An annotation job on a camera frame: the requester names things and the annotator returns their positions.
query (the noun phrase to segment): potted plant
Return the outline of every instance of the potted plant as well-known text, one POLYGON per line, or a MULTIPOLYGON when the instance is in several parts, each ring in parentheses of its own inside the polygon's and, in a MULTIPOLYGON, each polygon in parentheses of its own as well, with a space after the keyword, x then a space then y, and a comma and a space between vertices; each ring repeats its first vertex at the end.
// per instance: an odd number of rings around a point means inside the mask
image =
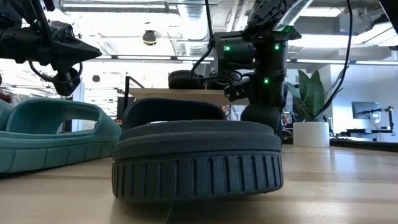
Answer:
POLYGON ((311 78, 303 71, 298 71, 299 82, 297 91, 293 84, 286 86, 293 95, 293 104, 298 113, 304 117, 304 122, 293 124, 293 144, 303 147, 329 147, 329 124, 322 119, 323 112, 330 106, 326 105, 327 97, 333 93, 343 71, 337 77, 329 90, 325 90, 320 79, 319 71, 315 71, 311 78))

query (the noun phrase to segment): ceiling pipe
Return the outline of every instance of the ceiling pipe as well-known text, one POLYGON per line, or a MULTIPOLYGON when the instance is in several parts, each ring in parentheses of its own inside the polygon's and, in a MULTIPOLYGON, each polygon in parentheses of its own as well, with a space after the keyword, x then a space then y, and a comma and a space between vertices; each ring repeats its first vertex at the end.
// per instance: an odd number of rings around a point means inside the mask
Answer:
POLYGON ((183 22, 182 34, 185 39, 205 41, 205 43, 185 43, 187 55, 202 56, 207 51, 208 27, 204 5, 178 5, 183 22))
POLYGON ((176 6, 166 2, 102 2, 102 1, 62 1, 59 8, 64 12, 136 12, 136 13, 171 13, 178 14, 176 6))
POLYGON ((238 11, 238 4, 239 4, 239 0, 234 0, 234 3, 232 5, 232 10, 231 10, 231 17, 229 19, 229 22, 228 22, 228 25, 226 28, 227 32, 231 32, 232 28, 234 26, 236 13, 238 11))
POLYGON ((243 23, 244 15, 246 14, 246 11, 248 10, 249 2, 250 2, 250 0, 244 0, 242 8, 241 8, 241 12, 239 13, 239 19, 235 25, 234 31, 239 31, 241 29, 241 27, 243 26, 242 23, 243 23))

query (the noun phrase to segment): ridged sole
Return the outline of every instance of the ridged sole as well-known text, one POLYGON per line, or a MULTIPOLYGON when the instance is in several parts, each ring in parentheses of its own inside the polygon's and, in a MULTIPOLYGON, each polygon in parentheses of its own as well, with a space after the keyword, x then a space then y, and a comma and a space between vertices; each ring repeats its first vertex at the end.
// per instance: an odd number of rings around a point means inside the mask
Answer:
POLYGON ((283 186, 280 153, 217 151, 120 159, 113 194, 129 202, 178 202, 262 194, 283 186))
POLYGON ((112 155, 113 143, 81 144, 50 149, 0 149, 0 173, 60 167, 112 155))
MULTIPOLYGON (((195 75, 197 78, 203 78, 202 75, 195 75)), ((189 70, 172 72, 168 79, 170 89, 203 89, 199 80, 192 80, 189 70)))

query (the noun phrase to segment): wooden table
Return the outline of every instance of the wooden table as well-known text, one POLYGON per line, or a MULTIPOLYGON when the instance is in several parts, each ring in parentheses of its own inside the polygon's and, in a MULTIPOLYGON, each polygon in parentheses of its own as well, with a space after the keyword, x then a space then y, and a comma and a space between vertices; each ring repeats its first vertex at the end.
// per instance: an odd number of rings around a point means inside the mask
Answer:
POLYGON ((279 191, 175 205, 116 200, 111 159, 0 179, 0 223, 398 223, 398 154, 284 146, 282 161, 279 191))

